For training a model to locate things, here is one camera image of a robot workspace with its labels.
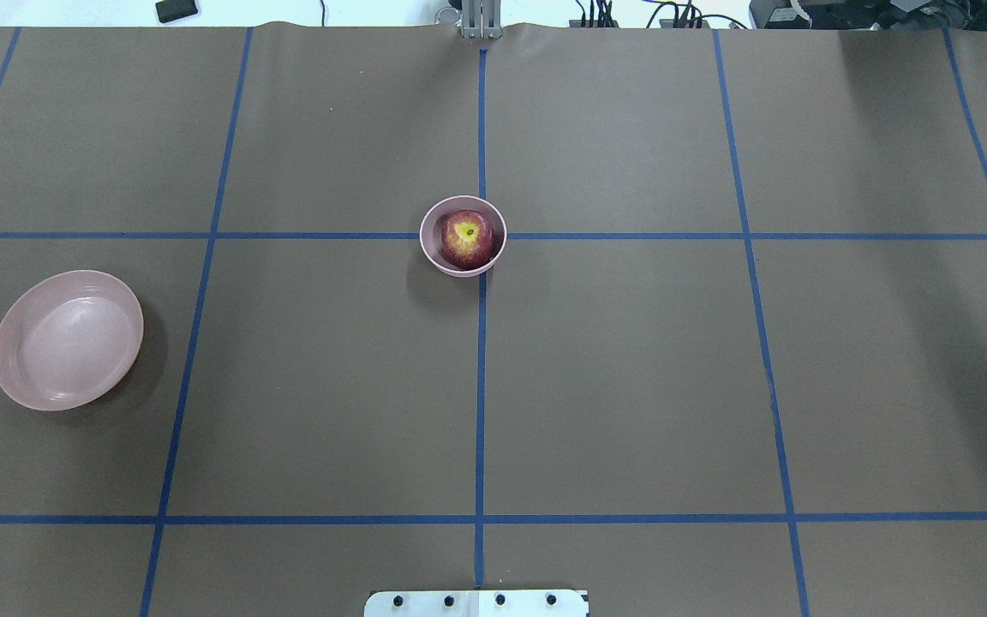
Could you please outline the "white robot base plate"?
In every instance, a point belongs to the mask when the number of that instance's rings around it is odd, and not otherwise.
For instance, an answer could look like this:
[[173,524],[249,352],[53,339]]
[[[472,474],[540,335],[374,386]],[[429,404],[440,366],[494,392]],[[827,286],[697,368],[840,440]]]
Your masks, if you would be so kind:
[[392,590],[369,595],[364,616],[589,616],[583,590]]

